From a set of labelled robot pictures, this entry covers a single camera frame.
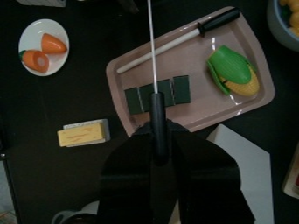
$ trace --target white stick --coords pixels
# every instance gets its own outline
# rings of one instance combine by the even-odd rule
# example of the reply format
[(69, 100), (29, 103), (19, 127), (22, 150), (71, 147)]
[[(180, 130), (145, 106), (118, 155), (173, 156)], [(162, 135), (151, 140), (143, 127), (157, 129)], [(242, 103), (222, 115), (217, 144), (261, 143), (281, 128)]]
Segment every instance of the white stick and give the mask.
[[(201, 34), (200, 29), (196, 29), (194, 31), (186, 33), (184, 36), (181, 36), (178, 39), (167, 43), (166, 45), (161, 46), (159, 48), (155, 49), (155, 56), (159, 55), (161, 53), (165, 53), (167, 50), (178, 46), (181, 43), (186, 42), (188, 40), (196, 38)], [(137, 67), (142, 63), (145, 63), (147, 60), (153, 58), (153, 52), (147, 53), (145, 56), (141, 58), (133, 60), (130, 63), (127, 63), (125, 66), (122, 66), (117, 72), (119, 74), (125, 73), (127, 70), (131, 68)]]
[(154, 60), (154, 92), (158, 94), (158, 84), (157, 84), (157, 66), (155, 66), (155, 31), (154, 31), (154, 20), (153, 20), (153, 4), (151, 0), (147, 0), (149, 7), (149, 20), (150, 20), (150, 32), (151, 32), (151, 47), (153, 47), (153, 60)]

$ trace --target pink tray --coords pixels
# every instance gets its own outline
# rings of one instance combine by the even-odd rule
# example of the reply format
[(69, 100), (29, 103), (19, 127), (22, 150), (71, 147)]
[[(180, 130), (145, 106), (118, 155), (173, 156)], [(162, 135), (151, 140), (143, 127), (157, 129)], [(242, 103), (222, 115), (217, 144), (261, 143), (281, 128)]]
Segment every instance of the pink tray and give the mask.
[[(158, 48), (178, 39), (185, 33), (198, 28), (198, 22), (205, 22), (210, 17), (220, 15), (229, 9), (232, 7), (216, 11), (209, 16), (165, 34), (155, 40), (155, 47)], [(234, 93), (225, 95), (213, 81), (206, 61), (213, 51), (222, 45), (244, 54), (257, 67), (261, 89), (253, 97)], [(149, 52), (151, 52), (150, 43), (114, 59), (107, 65), (107, 80), (113, 100), (126, 133), (130, 136), (138, 127), (150, 121), (150, 114), (130, 115), (125, 90), (154, 83), (153, 61), (149, 60), (122, 74), (118, 73), (118, 69)], [(242, 14), (236, 21), (208, 32), (205, 38), (196, 37), (158, 55), (157, 73), (158, 80), (190, 75), (192, 103), (166, 109), (167, 118), (184, 125), (190, 131), (201, 130), (233, 116), (260, 108), (270, 103), (276, 96), (266, 56)]]

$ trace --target bowl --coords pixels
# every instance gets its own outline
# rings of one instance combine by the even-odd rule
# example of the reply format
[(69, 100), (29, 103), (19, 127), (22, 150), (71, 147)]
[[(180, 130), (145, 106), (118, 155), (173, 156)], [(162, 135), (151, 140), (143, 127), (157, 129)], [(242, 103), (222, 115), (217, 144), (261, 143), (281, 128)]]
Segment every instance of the bowl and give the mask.
[(282, 9), (280, 0), (269, 0), (266, 12), (269, 28), (277, 41), (293, 51), (299, 52), (299, 37), (289, 29), (288, 22), (282, 18)]

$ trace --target black table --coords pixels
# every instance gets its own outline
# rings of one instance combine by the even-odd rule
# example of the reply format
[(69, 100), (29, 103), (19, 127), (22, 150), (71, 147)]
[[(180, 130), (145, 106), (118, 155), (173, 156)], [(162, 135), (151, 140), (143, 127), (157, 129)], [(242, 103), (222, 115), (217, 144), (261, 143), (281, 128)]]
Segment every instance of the black table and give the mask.
[[(15, 208), (23, 224), (51, 223), (66, 209), (81, 209), (99, 199), (99, 174), (110, 152), (127, 140), (109, 89), (109, 62), (150, 41), (146, 1), (138, 14), (117, 1), (81, 3), (66, 8), (0, 6), (0, 114), (5, 122), (6, 164)], [(266, 53), (276, 83), (276, 99), (228, 121), (272, 154), (276, 223), (299, 222), (299, 200), (282, 184), (299, 140), (298, 52), (280, 45), (268, 28), (268, 1), (161, 0), (154, 4), (159, 37), (220, 8), (238, 6)], [(70, 35), (70, 57), (49, 77), (29, 73), (18, 57), (19, 40), (38, 19), (58, 21)], [(62, 148), (58, 130), (69, 123), (107, 118), (111, 141)], [(208, 137), (217, 125), (198, 131)]]

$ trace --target white paper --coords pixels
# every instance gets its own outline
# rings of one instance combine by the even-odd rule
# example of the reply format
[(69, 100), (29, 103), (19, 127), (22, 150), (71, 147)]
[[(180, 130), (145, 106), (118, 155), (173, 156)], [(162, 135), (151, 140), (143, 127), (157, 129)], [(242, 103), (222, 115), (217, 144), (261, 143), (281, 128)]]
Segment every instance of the white paper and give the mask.
[[(241, 190), (248, 200), (257, 224), (274, 224), (274, 202), (270, 154), (224, 124), (213, 131), (209, 140), (237, 160), (241, 171)], [(181, 224), (180, 207), (175, 206), (170, 224)]]
[(66, 7), (67, 0), (49, 0), (55, 7)]
[(0, 213), (14, 211), (15, 205), (6, 176), (5, 162), (0, 161)]
[(33, 5), (30, 2), (27, 2), (27, 0), (17, 0), (17, 2), (25, 5)]

